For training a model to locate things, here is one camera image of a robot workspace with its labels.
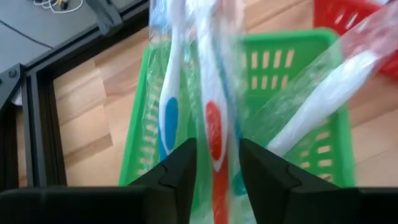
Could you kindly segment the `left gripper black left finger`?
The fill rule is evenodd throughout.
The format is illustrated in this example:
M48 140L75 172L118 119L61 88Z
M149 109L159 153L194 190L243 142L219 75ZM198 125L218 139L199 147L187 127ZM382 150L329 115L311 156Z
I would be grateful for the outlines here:
M1 223L188 223L197 141L187 139L125 187L21 188L1 193Z

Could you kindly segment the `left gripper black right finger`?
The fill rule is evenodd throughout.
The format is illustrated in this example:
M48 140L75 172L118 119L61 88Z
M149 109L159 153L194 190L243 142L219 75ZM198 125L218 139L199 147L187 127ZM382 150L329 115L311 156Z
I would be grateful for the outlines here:
M341 188L248 140L240 166L258 223L397 223L397 188Z

